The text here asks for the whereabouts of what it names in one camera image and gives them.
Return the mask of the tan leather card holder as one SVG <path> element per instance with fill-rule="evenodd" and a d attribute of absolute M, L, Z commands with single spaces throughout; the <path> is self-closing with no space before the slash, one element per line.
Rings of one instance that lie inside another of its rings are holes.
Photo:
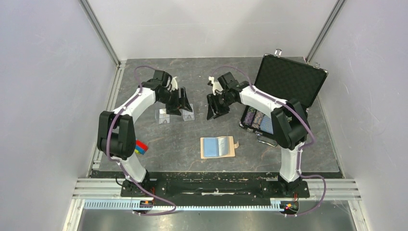
<path fill-rule="evenodd" d="M 201 159 L 235 157 L 239 142 L 235 142 L 232 136 L 201 137 L 200 146 Z"/>

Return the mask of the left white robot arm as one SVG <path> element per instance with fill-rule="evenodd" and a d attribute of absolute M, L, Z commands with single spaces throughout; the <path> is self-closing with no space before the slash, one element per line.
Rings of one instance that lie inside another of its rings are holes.
<path fill-rule="evenodd" d="M 140 83 L 121 106 L 103 111 L 99 116 L 97 148 L 121 168 L 139 196 L 151 191 L 151 183 L 146 180 L 148 172 L 134 152 L 137 141 L 134 124 L 157 102 L 163 103 L 170 115 L 181 116 L 182 110 L 192 112 L 185 87 L 179 87 L 176 77 L 168 72 L 155 70 L 153 78 Z"/>

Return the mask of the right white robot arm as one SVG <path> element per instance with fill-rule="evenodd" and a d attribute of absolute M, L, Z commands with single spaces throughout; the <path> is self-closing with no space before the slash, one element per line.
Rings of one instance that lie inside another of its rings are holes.
<path fill-rule="evenodd" d="M 233 103 L 250 106 L 271 118 L 273 139 L 281 147 L 278 191 L 283 196 L 295 193 L 302 178 L 302 148 L 310 132 L 299 101 L 273 97 L 248 81 L 239 82 L 230 72 L 218 79 L 209 77 L 207 84 L 212 87 L 212 93 L 207 95 L 208 120 L 227 114 Z"/>

